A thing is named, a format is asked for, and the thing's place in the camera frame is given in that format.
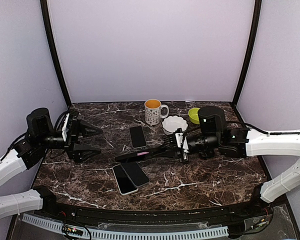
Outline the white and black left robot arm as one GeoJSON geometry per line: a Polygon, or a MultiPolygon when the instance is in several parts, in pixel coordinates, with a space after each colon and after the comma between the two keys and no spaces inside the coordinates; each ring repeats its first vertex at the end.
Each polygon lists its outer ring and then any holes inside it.
{"type": "MultiPolygon", "coordinates": [[[[80,138],[102,134],[102,129],[79,118],[77,111],[65,111],[62,127],[54,127],[46,107],[33,110],[27,117],[27,131],[17,137],[0,158],[0,187],[13,177],[30,170],[49,150],[63,150],[75,163],[101,153],[97,147],[80,144],[80,138]]],[[[42,210],[50,218],[61,213],[56,196],[41,185],[18,194],[0,196],[0,220],[29,211],[42,210]]]]}

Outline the black phone grey case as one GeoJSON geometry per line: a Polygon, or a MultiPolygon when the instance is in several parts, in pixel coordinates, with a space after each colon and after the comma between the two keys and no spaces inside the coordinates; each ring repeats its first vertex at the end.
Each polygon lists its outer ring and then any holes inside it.
{"type": "Polygon", "coordinates": [[[135,187],[139,188],[150,182],[149,177],[137,162],[123,162],[120,166],[135,187]]]}

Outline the black phone white case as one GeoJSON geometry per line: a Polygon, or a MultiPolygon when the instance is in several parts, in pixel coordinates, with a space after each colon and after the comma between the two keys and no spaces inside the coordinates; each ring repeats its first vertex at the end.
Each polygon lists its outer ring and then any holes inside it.
{"type": "Polygon", "coordinates": [[[134,186],[132,181],[128,178],[122,167],[118,164],[112,168],[119,192],[121,195],[130,195],[136,193],[139,188],[134,186]]]}

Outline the white scalloped ceramic dish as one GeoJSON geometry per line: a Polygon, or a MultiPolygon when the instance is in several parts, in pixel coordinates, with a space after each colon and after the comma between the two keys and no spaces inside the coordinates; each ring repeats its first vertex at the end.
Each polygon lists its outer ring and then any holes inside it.
{"type": "Polygon", "coordinates": [[[168,116],[162,122],[163,132],[166,135],[173,134],[177,129],[181,128],[184,132],[188,128],[187,121],[177,115],[168,116]]]}

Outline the black phone dark case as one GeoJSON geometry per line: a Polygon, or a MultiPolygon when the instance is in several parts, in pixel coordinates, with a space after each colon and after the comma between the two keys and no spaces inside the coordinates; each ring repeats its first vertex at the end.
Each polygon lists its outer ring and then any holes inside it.
{"type": "Polygon", "coordinates": [[[144,150],[140,150],[137,152],[132,152],[132,153],[116,156],[114,158],[114,160],[118,163],[131,163],[131,162],[144,161],[144,160],[148,160],[148,159],[153,159],[154,153],[157,153],[160,151],[168,151],[168,150],[174,150],[174,149],[160,148],[160,147],[149,148],[149,149],[144,149],[144,150]]]}

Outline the black right frame post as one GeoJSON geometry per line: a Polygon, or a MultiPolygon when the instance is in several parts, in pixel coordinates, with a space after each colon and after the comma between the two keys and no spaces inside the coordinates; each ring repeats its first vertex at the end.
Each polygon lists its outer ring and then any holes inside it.
{"type": "Polygon", "coordinates": [[[236,108],[238,106],[244,88],[245,80],[248,74],[248,70],[249,70],[249,66],[250,66],[250,62],[251,62],[251,58],[255,46],[258,26],[259,26],[261,9],[262,9],[262,0],[255,0],[246,51],[245,51],[240,75],[238,78],[238,83],[231,102],[233,108],[236,108]]]}

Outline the white spotted mug orange inside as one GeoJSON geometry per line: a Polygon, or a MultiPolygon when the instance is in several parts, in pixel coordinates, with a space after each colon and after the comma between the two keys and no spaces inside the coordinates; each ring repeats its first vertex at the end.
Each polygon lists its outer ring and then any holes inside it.
{"type": "Polygon", "coordinates": [[[168,117],[169,113],[169,107],[157,99],[148,99],[144,103],[145,122],[148,125],[154,126],[159,124],[161,119],[168,117]]]}

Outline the lime green bowl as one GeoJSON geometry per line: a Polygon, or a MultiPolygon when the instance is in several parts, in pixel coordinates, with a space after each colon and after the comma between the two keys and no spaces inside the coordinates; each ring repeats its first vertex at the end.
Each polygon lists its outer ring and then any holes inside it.
{"type": "Polygon", "coordinates": [[[191,123],[195,124],[195,125],[199,125],[200,121],[199,121],[199,116],[198,116],[198,111],[200,108],[198,107],[193,107],[188,111],[188,117],[191,123]]]}

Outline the black left frame post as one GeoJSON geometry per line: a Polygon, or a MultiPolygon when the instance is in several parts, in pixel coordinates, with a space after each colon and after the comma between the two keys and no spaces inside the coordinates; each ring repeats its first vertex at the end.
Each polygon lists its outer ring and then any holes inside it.
{"type": "Polygon", "coordinates": [[[69,91],[66,86],[66,81],[63,75],[63,71],[60,64],[60,59],[57,53],[57,47],[54,39],[51,18],[49,13],[48,1],[47,0],[40,0],[40,8],[41,8],[41,15],[43,19],[46,39],[50,51],[50,56],[52,59],[52,63],[54,66],[54,70],[56,73],[56,77],[58,80],[58,84],[64,99],[66,106],[69,108],[72,105],[72,101],[70,98],[69,91]]]}

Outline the black frame post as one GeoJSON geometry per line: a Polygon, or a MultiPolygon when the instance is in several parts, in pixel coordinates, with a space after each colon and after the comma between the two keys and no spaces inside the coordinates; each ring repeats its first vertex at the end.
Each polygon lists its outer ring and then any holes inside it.
{"type": "Polygon", "coordinates": [[[259,26],[261,9],[262,9],[262,0],[255,0],[246,51],[245,51],[240,75],[238,78],[238,83],[231,102],[233,108],[236,108],[238,106],[244,88],[245,80],[248,74],[248,70],[249,70],[249,66],[250,66],[250,62],[251,62],[251,58],[255,46],[258,26],[259,26]]]}
{"type": "Polygon", "coordinates": [[[56,73],[56,77],[58,80],[58,84],[64,99],[66,106],[69,108],[72,105],[72,101],[70,98],[69,91],[66,86],[66,81],[63,75],[63,71],[60,64],[60,59],[57,53],[57,47],[54,39],[51,18],[49,13],[48,1],[47,0],[40,0],[40,8],[41,8],[41,15],[43,19],[46,39],[50,51],[50,56],[52,59],[52,63],[54,66],[54,70],[56,73]]]}

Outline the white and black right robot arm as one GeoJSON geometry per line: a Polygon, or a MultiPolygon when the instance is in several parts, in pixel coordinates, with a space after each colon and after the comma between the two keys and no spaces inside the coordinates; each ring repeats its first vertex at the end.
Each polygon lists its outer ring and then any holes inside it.
{"type": "Polygon", "coordinates": [[[274,179],[257,185],[245,213],[256,217],[278,197],[300,186],[300,129],[265,131],[243,123],[241,128],[228,128],[225,112],[215,106],[198,110],[201,133],[194,138],[181,128],[165,139],[166,148],[182,163],[194,152],[209,155],[215,149],[229,158],[256,156],[295,156],[296,162],[274,179]]]}

